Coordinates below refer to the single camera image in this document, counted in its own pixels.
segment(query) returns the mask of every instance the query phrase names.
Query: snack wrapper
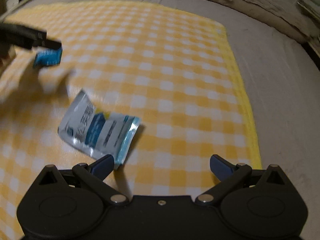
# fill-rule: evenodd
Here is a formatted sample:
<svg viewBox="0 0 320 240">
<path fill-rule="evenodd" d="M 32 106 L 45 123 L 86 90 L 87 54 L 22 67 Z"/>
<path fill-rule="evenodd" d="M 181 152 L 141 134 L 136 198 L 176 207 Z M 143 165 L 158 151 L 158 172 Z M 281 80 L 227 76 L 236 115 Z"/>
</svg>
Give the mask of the snack wrapper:
<svg viewBox="0 0 320 240">
<path fill-rule="evenodd" d="M 95 160 L 113 155 L 117 169 L 124 163 L 140 122 L 135 116 L 103 112 L 81 90 L 64 115 L 58 134 L 63 141 Z"/>
</svg>

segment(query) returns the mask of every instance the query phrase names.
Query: metal pin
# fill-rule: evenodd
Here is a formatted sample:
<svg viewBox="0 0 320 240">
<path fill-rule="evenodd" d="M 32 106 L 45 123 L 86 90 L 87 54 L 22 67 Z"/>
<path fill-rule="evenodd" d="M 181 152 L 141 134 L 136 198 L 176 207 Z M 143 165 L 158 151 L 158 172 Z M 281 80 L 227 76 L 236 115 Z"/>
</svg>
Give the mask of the metal pin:
<svg viewBox="0 0 320 240">
<path fill-rule="evenodd" d="M 167 202 L 166 202 L 165 200 L 159 200 L 159 201 L 158 201 L 158 204 L 159 204 L 160 206 L 164 206 L 166 203 L 167 203 Z"/>
<path fill-rule="evenodd" d="M 127 197 L 122 194 L 116 194 L 111 196 L 110 200 L 114 203 L 122 203 L 127 200 Z"/>
<path fill-rule="evenodd" d="M 198 200 L 203 203 L 207 203 L 207 202 L 211 202 L 212 200 L 214 200 L 214 197 L 210 194 L 202 194 L 198 197 Z"/>
</svg>

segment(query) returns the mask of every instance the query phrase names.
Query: bed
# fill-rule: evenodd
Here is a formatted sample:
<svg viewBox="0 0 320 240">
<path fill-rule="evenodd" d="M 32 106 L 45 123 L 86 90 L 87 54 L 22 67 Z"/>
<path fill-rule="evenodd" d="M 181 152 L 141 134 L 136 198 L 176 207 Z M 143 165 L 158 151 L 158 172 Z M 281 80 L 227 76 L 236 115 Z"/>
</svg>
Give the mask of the bed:
<svg viewBox="0 0 320 240">
<path fill-rule="evenodd" d="M 24 8 L 76 1 L 84 0 L 31 0 Z M 284 169 L 309 208 L 302 237 L 317 239 L 320 73 L 302 46 L 265 23 L 209 0 L 133 1 L 180 9 L 225 26 L 251 103 L 263 168 L 277 163 Z"/>
</svg>

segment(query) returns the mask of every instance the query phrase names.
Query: checkered tablecloth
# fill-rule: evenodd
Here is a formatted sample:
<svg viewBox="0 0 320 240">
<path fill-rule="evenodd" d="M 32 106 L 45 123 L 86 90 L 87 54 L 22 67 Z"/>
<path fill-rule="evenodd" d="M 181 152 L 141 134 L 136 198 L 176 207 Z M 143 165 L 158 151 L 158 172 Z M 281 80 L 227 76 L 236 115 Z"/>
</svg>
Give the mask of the checkered tablecloth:
<svg viewBox="0 0 320 240">
<path fill-rule="evenodd" d="M 127 162 L 106 183 L 122 193 L 193 197 L 217 179 L 209 158 L 260 168 L 251 107 L 224 27 L 156 4 L 92 1 L 24 9 L 8 21 L 62 40 L 59 66 L 32 69 L 17 49 L 0 77 L 0 237 L 44 165 L 93 162 L 57 127 L 84 88 L 100 108 L 142 119 Z"/>
</svg>

